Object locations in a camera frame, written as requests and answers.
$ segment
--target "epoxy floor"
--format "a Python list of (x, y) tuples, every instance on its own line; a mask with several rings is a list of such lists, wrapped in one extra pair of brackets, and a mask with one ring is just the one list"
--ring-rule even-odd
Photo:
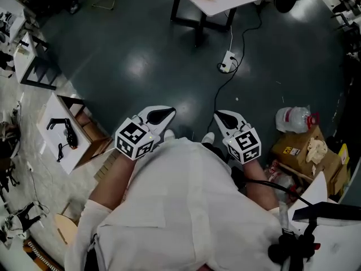
[[(117, 0), (115, 9), (92, 8), (82, 0), (70, 16), (63, 11), (42, 31), (60, 68), (94, 116), (113, 133), (149, 105), (175, 107), (170, 128), (177, 136), (202, 139), (212, 118), (217, 89), (229, 78), (216, 69), (230, 46), (231, 33), (206, 29), (194, 47), (194, 29), (170, 22), (173, 0)], [(198, 19), (200, 11), (181, 0), (178, 15)], [(321, 0), (301, 0), (281, 14), (270, 3), (262, 27), (245, 35), (245, 58), (234, 80), (219, 94), (218, 109), (241, 113), (262, 140), (262, 161), (279, 136), (274, 116), (286, 106), (319, 112), (326, 136), (342, 93), (344, 50), (337, 23)], [(219, 14), (211, 21), (226, 22)], [(239, 7), (232, 24), (232, 52), (238, 61), (242, 32), (259, 23), (254, 5)], [(216, 144), (221, 134), (215, 123)]]

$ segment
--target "white table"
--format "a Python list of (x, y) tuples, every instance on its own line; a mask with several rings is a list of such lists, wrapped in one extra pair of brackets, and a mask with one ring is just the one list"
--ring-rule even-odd
[[(237, 7), (259, 0), (190, 0), (195, 6), (197, 6), (202, 11), (202, 17), (200, 21), (178, 18), (177, 11), (179, 6), (179, 1), (180, 0), (174, 0), (170, 20), (183, 26), (195, 28), (196, 47), (197, 47), (201, 42), (201, 36), (204, 27), (226, 32), (231, 27)], [(231, 10), (228, 15), (228, 20), (226, 25), (219, 25), (216, 23), (206, 21), (207, 16), (213, 16), (218, 13), (227, 11), (229, 9)]]
[[(315, 204), (327, 202), (327, 186), (323, 173), (308, 187), (302, 197)], [(290, 223), (303, 234), (308, 226), (306, 223), (292, 221), (295, 210), (307, 207), (300, 200), (288, 210)], [(315, 242), (321, 248), (315, 251), (312, 261), (308, 263), (309, 271), (356, 271), (361, 264), (361, 224), (351, 226), (317, 226), (313, 232)]]
[(13, 43), (21, 29), (23, 28), (25, 22), (27, 21), (24, 15), (24, 10), (21, 13), (21, 16), (16, 17), (15, 21), (12, 23), (12, 26), (9, 29), (9, 43)]
[[(51, 63), (48, 59), (45, 59), (44, 47), (48, 47), (47, 43), (41, 41), (39, 38), (32, 36), (29, 32), (21, 39), (21, 42), (27, 45), (19, 44), (14, 52), (14, 66), (16, 79), (20, 84), (26, 84), (36, 86), (39, 88), (55, 90), (56, 87), (52, 85), (59, 74), (58, 67)], [(21, 53), (20, 48), (25, 49), (26, 53)], [(42, 79), (48, 70), (51, 71), (49, 84), (42, 83)], [(35, 71), (37, 75), (37, 81), (29, 80), (30, 74)]]
[(53, 129), (46, 129), (50, 119), (52, 118), (70, 119), (72, 128), (78, 138), (78, 148), (72, 150), (69, 146), (65, 146), (63, 148), (64, 157), (60, 161), (60, 165), (63, 167), (65, 172), (70, 174), (90, 147), (91, 140), (81, 128), (66, 105), (58, 98), (56, 94), (52, 93), (49, 101), (46, 104), (43, 116), (37, 123), (37, 127), (42, 137), (44, 138), (46, 145), (50, 148), (56, 159), (58, 159), (59, 154), (58, 145), (61, 143), (64, 146), (68, 142), (66, 136), (64, 135), (64, 124), (56, 124)]

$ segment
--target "person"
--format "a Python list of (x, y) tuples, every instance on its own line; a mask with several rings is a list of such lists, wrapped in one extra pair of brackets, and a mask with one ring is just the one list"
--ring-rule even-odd
[[(65, 269), (280, 270), (267, 254), (281, 235), (273, 189), (240, 193), (213, 142), (167, 130), (137, 162), (121, 154), (85, 204)], [(257, 160), (243, 171), (267, 179)]]
[(0, 51), (0, 68), (15, 72), (15, 66), (10, 67), (7, 65), (7, 63), (11, 61), (13, 61), (13, 57), (10, 54)]
[(46, 215), (42, 213), (30, 219), (28, 213), (34, 206), (38, 206), (41, 209), (38, 201), (31, 202), (23, 209), (17, 210), (7, 216), (4, 222), (1, 223), (0, 240), (8, 249), (11, 247), (12, 240), (16, 236), (22, 235), (28, 231), (34, 223), (46, 217)]

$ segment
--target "shoe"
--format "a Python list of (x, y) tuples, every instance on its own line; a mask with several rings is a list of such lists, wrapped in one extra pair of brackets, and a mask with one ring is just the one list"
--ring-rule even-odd
[(164, 141), (171, 141), (172, 139), (175, 139), (175, 134), (173, 133), (172, 130), (167, 129), (164, 133)]
[(210, 143), (211, 145), (214, 143), (214, 133), (208, 133), (202, 139), (202, 143)]

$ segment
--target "black tool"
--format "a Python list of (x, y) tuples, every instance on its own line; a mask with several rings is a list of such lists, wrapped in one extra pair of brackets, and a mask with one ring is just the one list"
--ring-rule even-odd
[(67, 130), (67, 142), (69, 144), (69, 147), (72, 150), (77, 149), (78, 138), (72, 128), (72, 125), (70, 124), (70, 119), (50, 119), (46, 129), (53, 129), (56, 124), (65, 124), (65, 129)]

